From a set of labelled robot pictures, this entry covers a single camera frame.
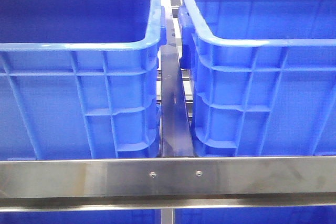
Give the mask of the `blue plastic crate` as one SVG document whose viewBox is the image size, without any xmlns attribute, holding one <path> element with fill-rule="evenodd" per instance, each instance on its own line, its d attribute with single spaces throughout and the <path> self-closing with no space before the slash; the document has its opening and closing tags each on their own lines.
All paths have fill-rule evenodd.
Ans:
<svg viewBox="0 0 336 224">
<path fill-rule="evenodd" d="M 161 0 L 1 0 L 1 160 L 160 151 Z"/>
<path fill-rule="evenodd" d="M 335 154 L 335 0 L 183 0 L 200 157 Z"/>
</svg>

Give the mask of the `steel centre divider bar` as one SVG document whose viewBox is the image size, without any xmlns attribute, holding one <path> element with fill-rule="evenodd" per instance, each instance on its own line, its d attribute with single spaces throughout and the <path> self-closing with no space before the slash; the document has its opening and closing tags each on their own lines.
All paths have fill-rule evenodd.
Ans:
<svg viewBox="0 0 336 224">
<path fill-rule="evenodd" d="M 182 72 L 172 14 L 165 14 L 166 45 L 161 48 L 162 156 L 193 157 Z"/>
</svg>

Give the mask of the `left blue plastic crate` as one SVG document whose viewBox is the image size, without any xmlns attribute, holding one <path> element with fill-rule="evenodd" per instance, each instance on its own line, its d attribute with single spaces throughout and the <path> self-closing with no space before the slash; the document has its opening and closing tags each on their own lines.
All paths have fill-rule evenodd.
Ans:
<svg viewBox="0 0 336 224">
<path fill-rule="evenodd" d="M 1 0 L 1 160 L 160 151 L 161 0 Z"/>
</svg>

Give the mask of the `lower right blue crate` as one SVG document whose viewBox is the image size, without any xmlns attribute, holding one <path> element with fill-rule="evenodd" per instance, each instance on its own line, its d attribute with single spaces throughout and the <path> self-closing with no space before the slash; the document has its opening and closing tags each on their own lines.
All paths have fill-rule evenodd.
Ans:
<svg viewBox="0 0 336 224">
<path fill-rule="evenodd" d="M 177 209 L 175 222 L 335 223 L 335 206 Z"/>
</svg>

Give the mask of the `lower left blue crate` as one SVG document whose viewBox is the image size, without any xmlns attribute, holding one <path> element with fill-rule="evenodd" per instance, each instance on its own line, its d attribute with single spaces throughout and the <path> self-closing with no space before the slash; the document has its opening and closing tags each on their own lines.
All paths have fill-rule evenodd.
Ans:
<svg viewBox="0 0 336 224">
<path fill-rule="evenodd" d="M 160 223 L 158 210 L 2 212 L 1 223 Z"/>
</svg>

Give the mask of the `steel shelf front rail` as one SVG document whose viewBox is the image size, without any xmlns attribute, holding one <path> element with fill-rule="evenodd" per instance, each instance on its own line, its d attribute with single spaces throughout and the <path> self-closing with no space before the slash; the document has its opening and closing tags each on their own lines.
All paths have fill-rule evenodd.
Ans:
<svg viewBox="0 0 336 224">
<path fill-rule="evenodd" d="M 335 157 L 1 162 L 1 211 L 335 204 Z"/>
</svg>

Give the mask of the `right blue plastic crate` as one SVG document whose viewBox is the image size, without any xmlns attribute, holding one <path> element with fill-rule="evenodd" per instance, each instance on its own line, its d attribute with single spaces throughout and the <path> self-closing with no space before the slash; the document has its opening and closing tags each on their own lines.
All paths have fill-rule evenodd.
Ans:
<svg viewBox="0 0 336 224">
<path fill-rule="evenodd" d="M 335 154 L 335 0 L 183 0 L 200 157 Z"/>
</svg>

